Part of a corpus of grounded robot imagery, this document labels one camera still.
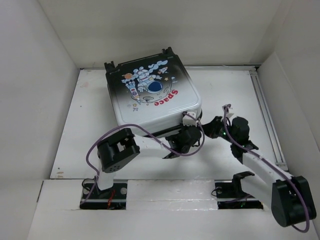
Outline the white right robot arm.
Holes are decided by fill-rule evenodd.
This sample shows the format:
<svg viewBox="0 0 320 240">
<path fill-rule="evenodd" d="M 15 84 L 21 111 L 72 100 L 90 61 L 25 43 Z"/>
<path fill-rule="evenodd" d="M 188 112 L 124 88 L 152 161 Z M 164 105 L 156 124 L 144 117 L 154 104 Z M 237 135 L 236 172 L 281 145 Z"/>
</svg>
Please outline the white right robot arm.
<svg viewBox="0 0 320 240">
<path fill-rule="evenodd" d="M 309 224 L 317 217 L 309 183 L 303 176 L 293 176 L 262 156 L 259 148 L 249 139 L 249 122 L 236 117 L 216 116 L 203 125 L 208 138 L 228 141 L 232 155 L 248 171 L 233 176 L 231 191 L 237 197 L 251 195 L 264 203 L 275 221 L 282 227 Z"/>
</svg>

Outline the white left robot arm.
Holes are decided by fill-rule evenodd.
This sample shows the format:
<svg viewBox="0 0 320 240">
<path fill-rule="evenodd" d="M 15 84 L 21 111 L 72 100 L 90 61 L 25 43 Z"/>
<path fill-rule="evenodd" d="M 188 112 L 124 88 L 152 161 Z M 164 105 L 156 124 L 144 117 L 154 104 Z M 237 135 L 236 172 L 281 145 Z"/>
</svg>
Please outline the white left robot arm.
<svg viewBox="0 0 320 240">
<path fill-rule="evenodd" d="M 153 138 L 135 135 L 130 128 L 101 140 L 97 144 L 97 156 L 100 161 L 99 177 L 94 192 L 100 198 L 107 198 L 114 185 L 116 172 L 124 168 L 134 158 L 175 159 L 189 157 L 192 147 L 198 152 L 203 146 L 203 133 L 196 126 L 183 126 L 178 133 L 167 137 Z"/>
</svg>

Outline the black suitcase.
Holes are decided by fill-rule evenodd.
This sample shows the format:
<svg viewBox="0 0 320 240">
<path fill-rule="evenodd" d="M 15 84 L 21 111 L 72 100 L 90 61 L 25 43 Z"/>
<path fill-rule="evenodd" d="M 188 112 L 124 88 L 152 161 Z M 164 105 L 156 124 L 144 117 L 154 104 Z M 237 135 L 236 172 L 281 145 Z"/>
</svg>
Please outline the black suitcase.
<svg viewBox="0 0 320 240">
<path fill-rule="evenodd" d="M 118 125 L 136 124 L 159 136 L 178 130 L 184 112 L 203 115 L 201 95 L 171 47 L 104 67 Z"/>
</svg>

